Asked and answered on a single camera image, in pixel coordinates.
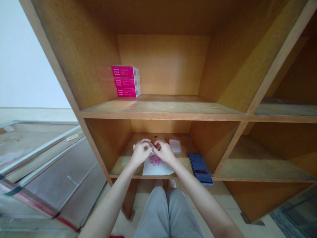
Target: person's right hand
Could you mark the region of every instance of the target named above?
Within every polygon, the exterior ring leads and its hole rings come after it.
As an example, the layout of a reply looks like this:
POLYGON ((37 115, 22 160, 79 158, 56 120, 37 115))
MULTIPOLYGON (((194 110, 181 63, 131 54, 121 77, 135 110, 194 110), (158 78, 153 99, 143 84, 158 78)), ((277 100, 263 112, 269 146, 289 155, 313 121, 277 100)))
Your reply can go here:
POLYGON ((158 148, 156 149, 155 147, 153 147, 152 148, 153 152, 158 157, 160 157, 164 162, 171 165, 173 162, 175 162, 177 160, 171 147, 165 141, 157 140, 156 142, 154 142, 154 145, 158 146, 158 148))

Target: wooden shelf panel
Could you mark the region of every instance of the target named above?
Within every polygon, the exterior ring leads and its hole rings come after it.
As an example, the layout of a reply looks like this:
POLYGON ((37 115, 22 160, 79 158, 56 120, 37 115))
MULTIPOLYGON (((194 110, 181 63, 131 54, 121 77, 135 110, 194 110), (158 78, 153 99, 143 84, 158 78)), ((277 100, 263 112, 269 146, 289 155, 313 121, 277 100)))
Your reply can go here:
POLYGON ((115 98, 81 111, 84 118, 240 121, 245 116, 195 95, 115 98))
POLYGON ((316 182, 301 168, 273 154, 248 136, 241 136, 215 180, 316 182))
POLYGON ((317 105, 277 98, 264 98, 256 115, 317 116, 317 105))
MULTIPOLYGON (((122 155, 117 160, 115 166, 113 167, 110 177, 117 178, 127 163, 130 161, 133 153, 133 145, 143 138, 148 138, 154 143, 158 139, 163 139, 169 141, 169 139, 179 140, 182 146, 182 153, 175 154, 175 156, 182 162, 182 164, 193 173, 192 166, 188 157, 189 152, 198 152, 194 146, 191 137, 188 134, 169 134, 169 133, 133 133, 126 147, 124 148, 122 155)), ((177 175, 175 173, 171 175, 164 176, 143 176, 143 166, 142 163, 135 171, 132 178, 134 179, 176 179, 177 175)))

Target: white wall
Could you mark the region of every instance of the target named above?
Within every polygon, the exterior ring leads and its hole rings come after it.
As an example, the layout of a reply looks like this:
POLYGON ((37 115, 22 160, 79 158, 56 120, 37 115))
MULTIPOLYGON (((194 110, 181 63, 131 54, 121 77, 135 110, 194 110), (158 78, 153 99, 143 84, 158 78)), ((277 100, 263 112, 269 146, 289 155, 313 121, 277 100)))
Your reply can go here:
POLYGON ((18 0, 0 0, 0 107, 70 108, 18 0))

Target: gray pants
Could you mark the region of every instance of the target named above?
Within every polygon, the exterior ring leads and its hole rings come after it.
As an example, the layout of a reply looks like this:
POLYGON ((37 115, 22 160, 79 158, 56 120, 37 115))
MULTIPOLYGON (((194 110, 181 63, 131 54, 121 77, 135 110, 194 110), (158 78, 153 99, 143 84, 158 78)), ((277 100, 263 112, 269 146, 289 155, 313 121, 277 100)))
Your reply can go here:
POLYGON ((205 237, 185 194, 155 187, 145 205, 135 238, 205 237))

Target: stack of pink boxes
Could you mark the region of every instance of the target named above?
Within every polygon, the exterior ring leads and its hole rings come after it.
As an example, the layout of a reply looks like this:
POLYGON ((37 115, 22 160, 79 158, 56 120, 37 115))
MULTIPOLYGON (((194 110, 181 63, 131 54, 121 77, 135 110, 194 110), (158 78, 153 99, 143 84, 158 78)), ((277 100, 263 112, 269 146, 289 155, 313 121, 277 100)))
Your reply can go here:
POLYGON ((112 66, 118 97, 136 98, 141 95, 140 71, 132 66, 112 66))

